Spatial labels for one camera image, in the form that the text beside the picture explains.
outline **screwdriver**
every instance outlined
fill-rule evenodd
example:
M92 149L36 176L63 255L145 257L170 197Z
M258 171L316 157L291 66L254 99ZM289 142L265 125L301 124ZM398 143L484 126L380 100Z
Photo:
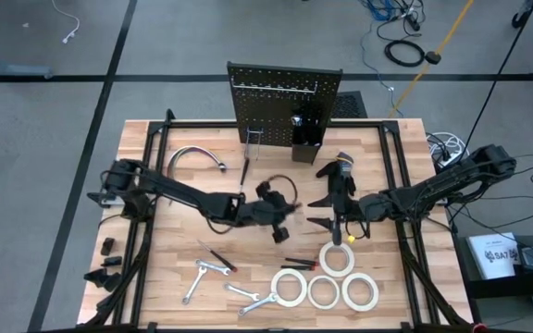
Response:
M231 269L232 271L234 272L237 272L238 271L238 268L236 268L236 266L232 265L229 261L227 261L224 257L222 257L221 255L217 254L217 252L211 250L210 247L208 247L205 243L203 243L202 241L200 240L196 240L199 242L199 244L201 244L201 246L203 246L207 251L209 251L211 254L213 254L221 263L223 263L223 265L227 266L229 269Z

